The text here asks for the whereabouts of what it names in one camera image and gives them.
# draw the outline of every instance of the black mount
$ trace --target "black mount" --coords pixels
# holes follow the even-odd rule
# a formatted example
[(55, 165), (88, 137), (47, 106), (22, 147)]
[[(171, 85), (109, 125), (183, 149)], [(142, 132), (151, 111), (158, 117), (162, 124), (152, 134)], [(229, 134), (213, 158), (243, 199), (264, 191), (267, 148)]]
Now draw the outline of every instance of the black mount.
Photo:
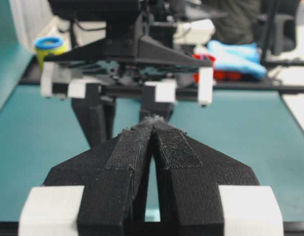
[(161, 227), (169, 235), (222, 236), (218, 185), (259, 185), (250, 167), (159, 118), (148, 118), (53, 167), (44, 185), (85, 186), (77, 219), (79, 235), (123, 236), (140, 226), (153, 231), (144, 222), (152, 157), (161, 213), (156, 232)]

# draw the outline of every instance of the blue cloth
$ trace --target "blue cloth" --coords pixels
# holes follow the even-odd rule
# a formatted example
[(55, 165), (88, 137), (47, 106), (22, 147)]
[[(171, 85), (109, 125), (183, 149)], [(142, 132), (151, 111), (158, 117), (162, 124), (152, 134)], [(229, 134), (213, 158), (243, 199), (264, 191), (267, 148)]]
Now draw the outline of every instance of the blue cloth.
[(208, 43), (210, 54), (216, 57), (215, 69), (250, 74), (258, 79), (266, 75), (266, 68), (260, 64), (256, 43), (226, 45), (211, 40)]

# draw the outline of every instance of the desk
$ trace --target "desk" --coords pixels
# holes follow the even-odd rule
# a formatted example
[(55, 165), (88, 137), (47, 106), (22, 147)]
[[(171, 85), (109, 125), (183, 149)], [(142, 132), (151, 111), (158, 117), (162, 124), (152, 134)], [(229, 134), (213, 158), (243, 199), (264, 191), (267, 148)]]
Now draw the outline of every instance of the desk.
[[(117, 100), (114, 134), (138, 122), (140, 103)], [(270, 185), (285, 221), (304, 221), (304, 135), (276, 92), (216, 91), (213, 104), (179, 102), (170, 121), (194, 139), (251, 166)], [(0, 112), (0, 221), (17, 221), (31, 187), (88, 149), (69, 100), (18, 86)], [(148, 208), (157, 208), (155, 171)]]

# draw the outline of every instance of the red object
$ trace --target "red object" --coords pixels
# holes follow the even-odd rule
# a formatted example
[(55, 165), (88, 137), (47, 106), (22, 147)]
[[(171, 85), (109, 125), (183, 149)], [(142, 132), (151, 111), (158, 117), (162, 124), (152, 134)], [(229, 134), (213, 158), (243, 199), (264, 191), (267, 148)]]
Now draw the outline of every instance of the red object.
[[(213, 68), (215, 68), (215, 61), (216, 58), (209, 54), (194, 54), (193, 57), (198, 60), (204, 60), (205, 58), (209, 58)], [(199, 74), (194, 74), (194, 81), (199, 83)], [(214, 79), (216, 81), (240, 81), (242, 78), (242, 74), (236, 71), (221, 71), (221, 70), (214, 70)]]
[[(205, 58), (209, 58), (211, 63), (212, 63), (212, 66), (213, 66), (213, 69), (214, 69), (214, 64), (215, 64), (215, 61), (216, 61), (216, 58), (212, 55), (209, 55), (209, 54), (193, 54), (193, 57), (195, 59), (198, 59), (198, 60), (204, 60)], [(193, 78), (194, 78), (194, 81), (198, 84), (199, 83), (199, 73), (197, 74), (194, 74), (193, 75)]]

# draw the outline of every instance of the screw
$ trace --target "screw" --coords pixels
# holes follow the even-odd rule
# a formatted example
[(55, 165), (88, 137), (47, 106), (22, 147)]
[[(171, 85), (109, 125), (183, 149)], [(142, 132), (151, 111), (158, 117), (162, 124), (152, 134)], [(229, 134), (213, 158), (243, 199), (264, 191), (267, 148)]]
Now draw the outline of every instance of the screw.
[(112, 44), (112, 40), (110, 38), (106, 39), (106, 44), (107, 45), (111, 45)]
[(132, 45), (132, 43), (133, 43), (133, 41), (132, 41), (131, 39), (127, 39), (127, 40), (126, 40), (126, 45), (127, 45), (127, 46)]

